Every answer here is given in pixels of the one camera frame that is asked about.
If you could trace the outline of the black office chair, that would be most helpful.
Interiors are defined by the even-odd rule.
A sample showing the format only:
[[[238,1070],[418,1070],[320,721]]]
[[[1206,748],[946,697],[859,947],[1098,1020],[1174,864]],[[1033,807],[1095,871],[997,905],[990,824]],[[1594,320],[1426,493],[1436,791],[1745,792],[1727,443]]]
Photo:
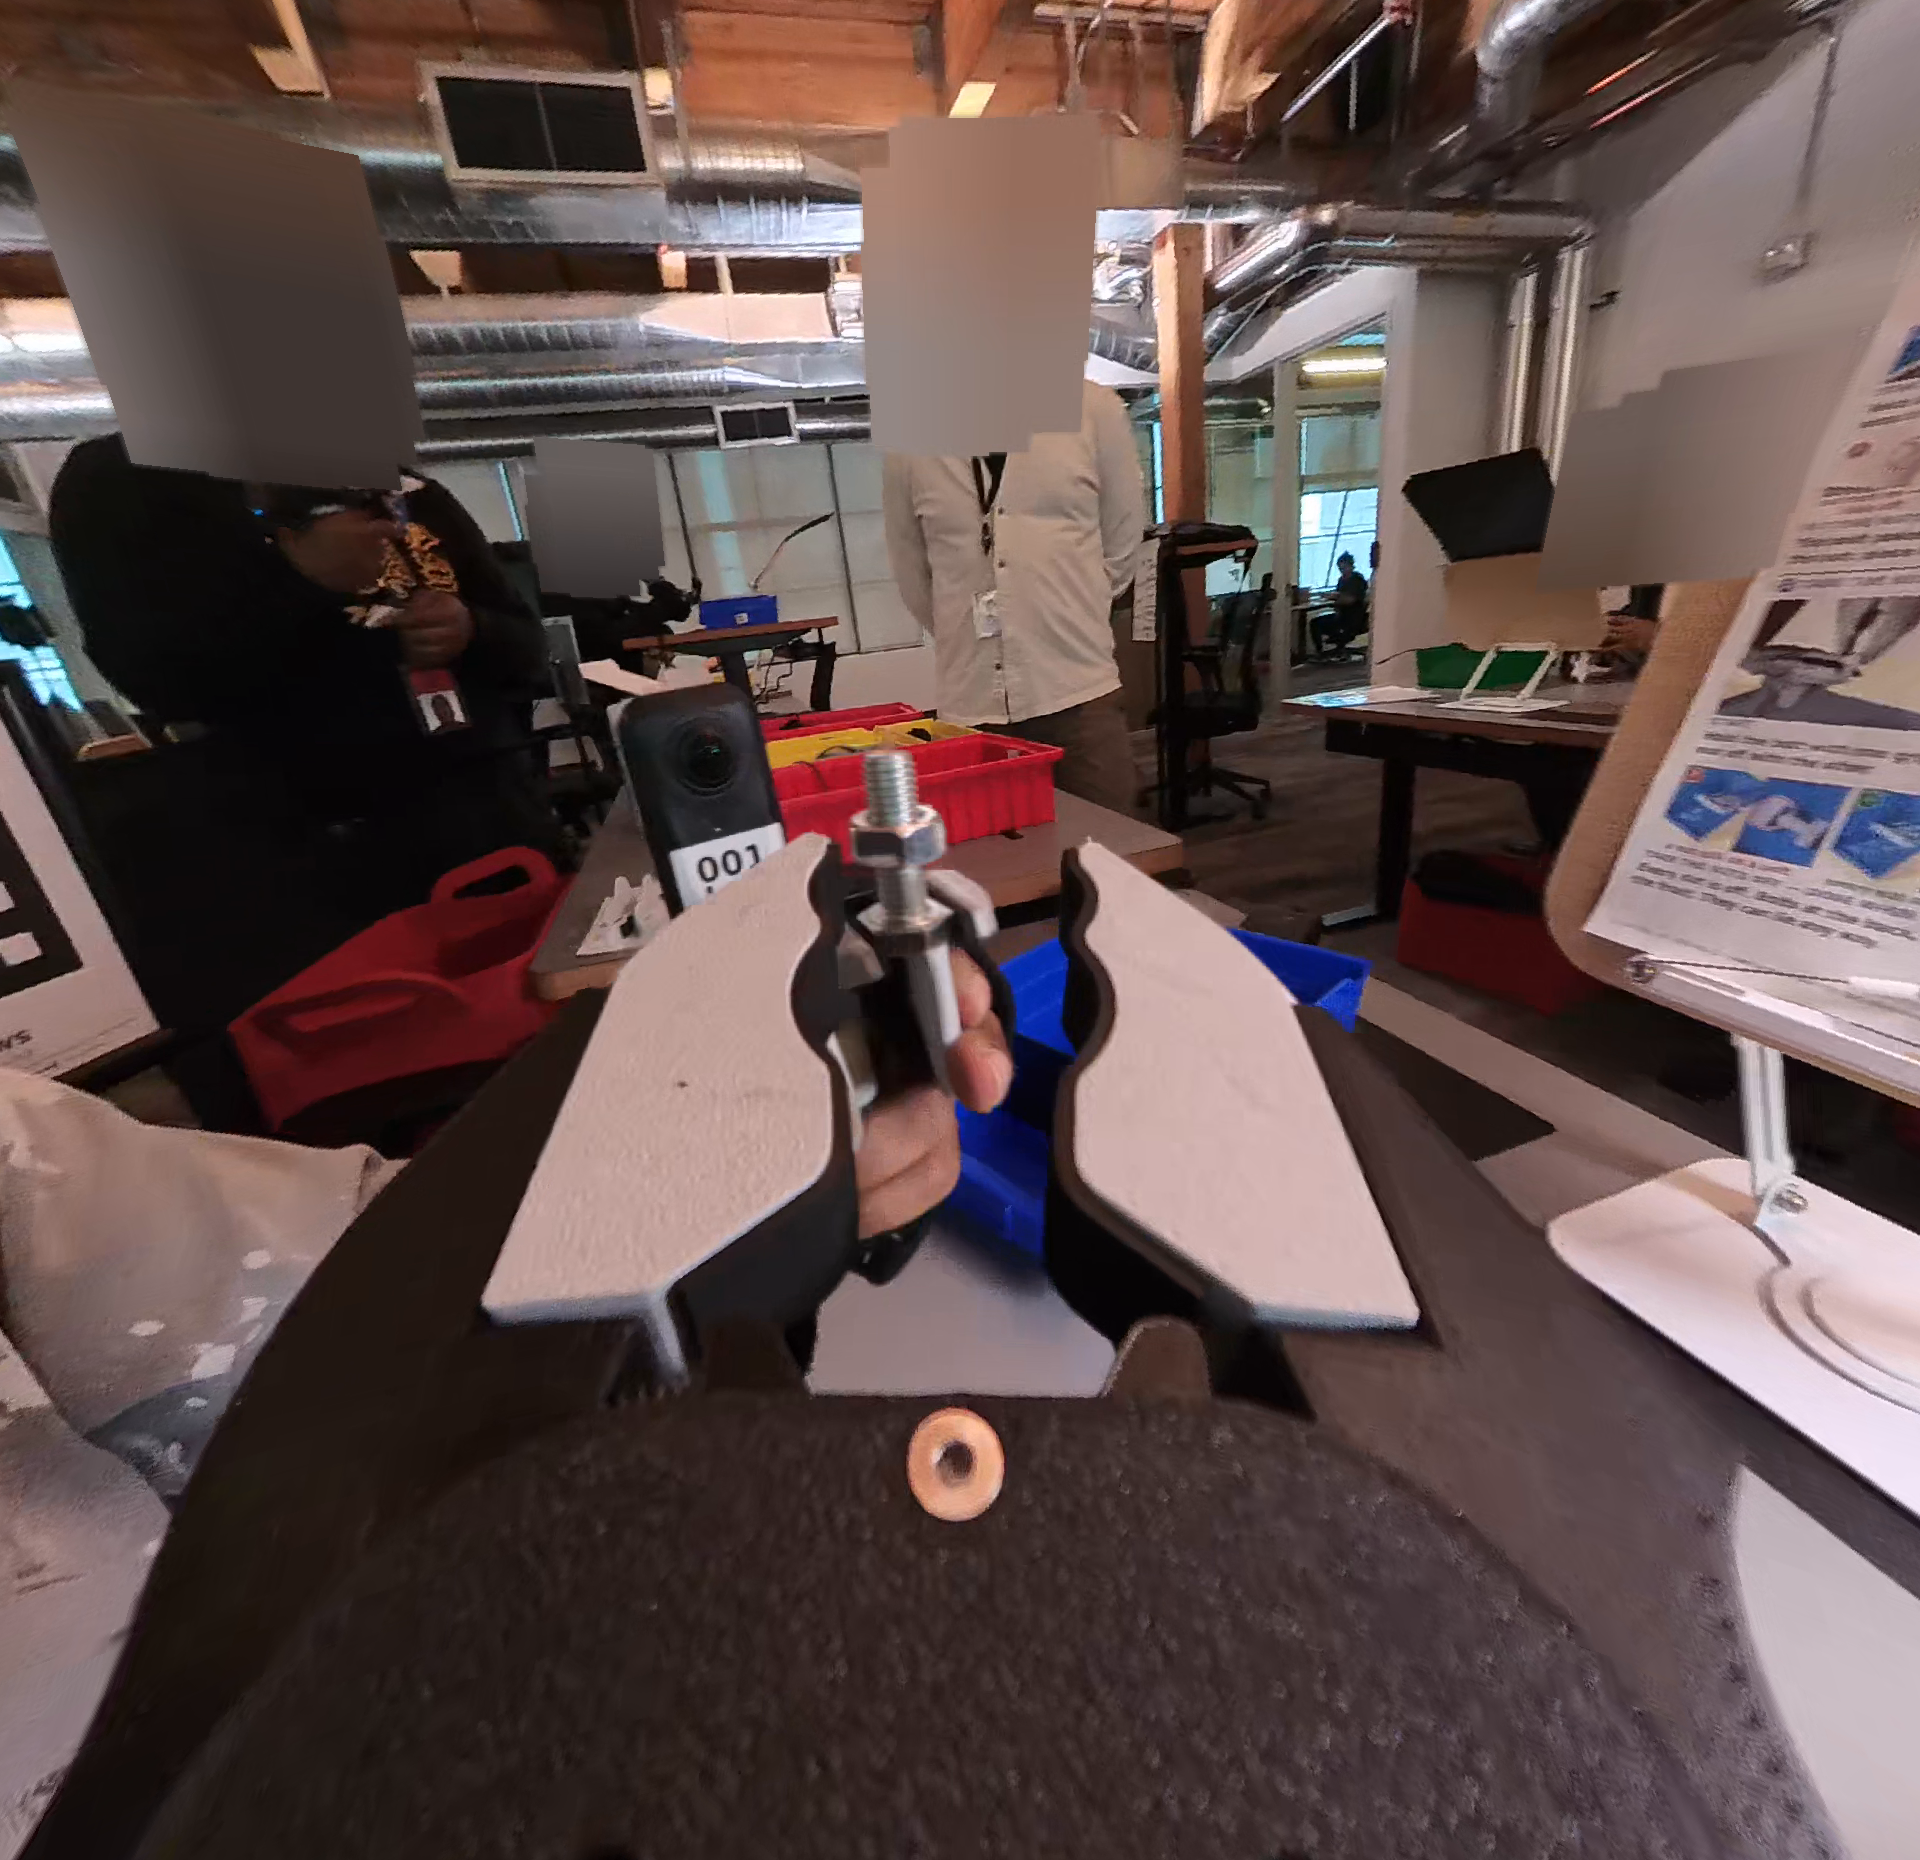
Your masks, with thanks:
[[[1270,633],[1276,586],[1252,576],[1257,538],[1213,522],[1174,522],[1158,532],[1154,739],[1158,776],[1148,794],[1156,822],[1180,835],[1192,802],[1223,792],[1261,821],[1274,788],[1219,769],[1212,744],[1257,733],[1264,717],[1259,647]]]

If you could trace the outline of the yellow plastic bin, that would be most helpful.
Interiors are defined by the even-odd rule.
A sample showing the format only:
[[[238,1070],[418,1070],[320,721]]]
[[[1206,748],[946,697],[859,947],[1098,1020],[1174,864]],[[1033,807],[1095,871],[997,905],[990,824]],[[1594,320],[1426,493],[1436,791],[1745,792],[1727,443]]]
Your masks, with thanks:
[[[826,761],[853,759],[875,748],[914,748],[928,744],[977,740],[979,733],[954,721],[893,721],[877,727],[846,724],[834,728],[779,731],[765,743],[772,769],[794,769]]]

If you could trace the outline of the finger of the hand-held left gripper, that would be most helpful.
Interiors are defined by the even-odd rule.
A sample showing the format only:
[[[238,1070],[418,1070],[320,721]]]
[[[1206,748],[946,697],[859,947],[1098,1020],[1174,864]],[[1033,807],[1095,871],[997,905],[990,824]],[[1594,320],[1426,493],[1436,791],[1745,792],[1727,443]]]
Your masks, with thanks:
[[[997,934],[997,916],[985,888],[946,869],[896,872],[896,963],[924,1041],[933,1083],[958,1098],[950,1056],[962,1036],[962,1013],[951,950],[965,953]]]
[[[834,950],[836,1025],[828,1056],[838,1067],[848,1115],[864,1121],[889,1081],[887,973],[862,931],[848,927]]]

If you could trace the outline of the framed marker poster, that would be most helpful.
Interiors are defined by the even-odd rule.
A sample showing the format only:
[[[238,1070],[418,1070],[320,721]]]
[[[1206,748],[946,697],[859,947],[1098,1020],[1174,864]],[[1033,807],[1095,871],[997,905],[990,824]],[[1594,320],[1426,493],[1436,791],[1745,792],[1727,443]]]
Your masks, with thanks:
[[[1,1067],[86,1078],[162,1032],[105,903],[55,731],[1,667]]]

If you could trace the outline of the person's torso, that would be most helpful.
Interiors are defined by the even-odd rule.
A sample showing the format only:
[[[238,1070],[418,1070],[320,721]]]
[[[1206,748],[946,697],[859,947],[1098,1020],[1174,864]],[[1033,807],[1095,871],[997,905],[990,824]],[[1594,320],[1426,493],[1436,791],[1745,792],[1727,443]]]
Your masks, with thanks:
[[[169,1515],[1,1344],[1,1855],[20,1856],[111,1678]]]

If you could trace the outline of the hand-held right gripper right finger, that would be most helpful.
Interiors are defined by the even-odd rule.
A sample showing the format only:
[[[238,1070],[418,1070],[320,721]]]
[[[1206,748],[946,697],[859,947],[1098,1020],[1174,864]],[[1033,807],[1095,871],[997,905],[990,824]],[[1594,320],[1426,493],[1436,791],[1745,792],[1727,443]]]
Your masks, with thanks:
[[[1172,1315],[1408,1333],[1422,1311],[1292,993],[1106,847],[1062,864],[1045,1272],[1102,1334]]]

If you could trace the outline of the green plastic bin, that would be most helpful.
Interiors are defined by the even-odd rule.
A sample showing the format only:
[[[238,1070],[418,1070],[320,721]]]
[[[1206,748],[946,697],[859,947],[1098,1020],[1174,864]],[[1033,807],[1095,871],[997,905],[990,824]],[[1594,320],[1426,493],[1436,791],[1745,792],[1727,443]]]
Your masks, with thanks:
[[[1423,693],[1439,697],[1520,697],[1538,686],[1560,653],[1551,645],[1432,645],[1412,653],[1414,681]]]

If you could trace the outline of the person's left hand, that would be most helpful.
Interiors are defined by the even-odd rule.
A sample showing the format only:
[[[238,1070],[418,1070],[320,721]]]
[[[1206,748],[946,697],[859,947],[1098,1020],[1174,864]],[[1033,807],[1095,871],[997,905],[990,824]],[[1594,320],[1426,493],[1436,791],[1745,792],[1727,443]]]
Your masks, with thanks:
[[[896,1084],[875,1096],[853,1154],[862,1242],[898,1235],[947,1200],[958,1184],[958,1111],[987,1115],[1016,1076],[990,979],[963,953],[947,954],[960,1032],[946,1053],[947,1086]]]

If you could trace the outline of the white air vent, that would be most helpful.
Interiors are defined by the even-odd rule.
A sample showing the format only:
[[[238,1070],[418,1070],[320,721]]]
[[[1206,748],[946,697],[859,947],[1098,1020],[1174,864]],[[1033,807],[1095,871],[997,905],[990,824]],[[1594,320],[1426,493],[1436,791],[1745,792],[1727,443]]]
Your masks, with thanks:
[[[418,96],[452,184],[665,187],[642,73],[420,63]]]

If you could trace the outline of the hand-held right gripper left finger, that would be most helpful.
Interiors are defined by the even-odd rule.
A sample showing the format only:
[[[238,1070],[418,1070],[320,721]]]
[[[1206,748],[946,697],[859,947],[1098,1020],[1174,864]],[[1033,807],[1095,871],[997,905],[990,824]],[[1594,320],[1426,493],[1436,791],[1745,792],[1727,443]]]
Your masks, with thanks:
[[[709,1333],[812,1321],[858,1244],[842,854],[804,835],[672,918],[608,989],[508,1226],[494,1325],[635,1327],[654,1373]]]

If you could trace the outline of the red bag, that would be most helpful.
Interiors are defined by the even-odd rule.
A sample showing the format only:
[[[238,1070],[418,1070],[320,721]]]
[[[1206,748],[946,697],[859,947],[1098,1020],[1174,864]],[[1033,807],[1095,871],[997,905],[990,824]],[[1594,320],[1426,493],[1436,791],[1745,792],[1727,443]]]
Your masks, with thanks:
[[[1605,985],[1579,971],[1548,931],[1551,858],[1437,848],[1404,880],[1395,960],[1427,979],[1557,1018]]]

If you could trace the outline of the printed instruction sheet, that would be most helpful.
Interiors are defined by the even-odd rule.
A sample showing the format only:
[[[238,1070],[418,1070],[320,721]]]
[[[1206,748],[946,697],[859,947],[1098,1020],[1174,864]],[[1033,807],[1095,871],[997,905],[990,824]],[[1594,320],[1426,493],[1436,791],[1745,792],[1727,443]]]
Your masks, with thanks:
[[[1900,1027],[1917,987],[1917,288],[1908,266],[1772,566],[1588,916],[1653,971]]]

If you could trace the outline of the white paper packets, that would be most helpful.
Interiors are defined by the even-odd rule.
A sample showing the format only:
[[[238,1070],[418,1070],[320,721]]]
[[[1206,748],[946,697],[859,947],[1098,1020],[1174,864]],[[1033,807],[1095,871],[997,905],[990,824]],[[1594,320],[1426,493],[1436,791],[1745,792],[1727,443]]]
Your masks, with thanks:
[[[664,932],[669,920],[672,913],[654,872],[638,880],[616,875],[577,943],[575,958],[582,963],[628,958]]]

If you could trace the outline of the wooden board stand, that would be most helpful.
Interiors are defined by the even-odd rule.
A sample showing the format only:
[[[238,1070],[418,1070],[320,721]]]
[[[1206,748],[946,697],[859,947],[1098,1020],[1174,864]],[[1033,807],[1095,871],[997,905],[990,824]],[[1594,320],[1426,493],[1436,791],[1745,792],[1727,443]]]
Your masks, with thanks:
[[[1478,653],[1454,698],[1461,711],[1520,719],[1560,706],[1541,697],[1548,674],[1560,659],[1594,649],[1605,633],[1594,596],[1539,585],[1538,555],[1449,562],[1442,582],[1447,638]],[[1530,671],[1513,691],[1495,693],[1492,671],[1510,653],[1528,654]]]

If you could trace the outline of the black flag panel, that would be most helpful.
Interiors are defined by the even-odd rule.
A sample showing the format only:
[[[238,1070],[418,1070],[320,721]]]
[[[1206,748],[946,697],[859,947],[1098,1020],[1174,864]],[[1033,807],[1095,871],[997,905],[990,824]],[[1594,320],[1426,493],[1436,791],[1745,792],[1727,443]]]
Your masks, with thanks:
[[[1409,475],[1402,501],[1447,564],[1538,555],[1548,535],[1554,477],[1541,450],[1523,446]]]

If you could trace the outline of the steel hex bolt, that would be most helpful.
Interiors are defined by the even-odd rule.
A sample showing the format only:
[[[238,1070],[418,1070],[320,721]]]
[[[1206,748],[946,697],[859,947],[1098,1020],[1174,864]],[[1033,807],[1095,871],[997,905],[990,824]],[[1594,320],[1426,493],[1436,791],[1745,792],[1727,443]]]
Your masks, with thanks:
[[[901,819],[914,807],[932,807],[919,792],[914,752],[907,748],[875,748],[862,756],[862,807],[877,817]],[[898,937],[898,871],[914,867],[875,869],[864,867],[875,885],[875,931]]]

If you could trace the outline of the red tote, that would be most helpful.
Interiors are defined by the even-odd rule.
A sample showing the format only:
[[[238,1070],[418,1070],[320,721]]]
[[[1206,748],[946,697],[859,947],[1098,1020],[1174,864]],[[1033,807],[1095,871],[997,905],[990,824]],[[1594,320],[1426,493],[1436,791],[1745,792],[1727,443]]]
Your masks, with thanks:
[[[341,1144],[509,1063],[556,1015],[531,960],[569,886],[494,851],[245,1008],[227,1035],[268,1135]]]

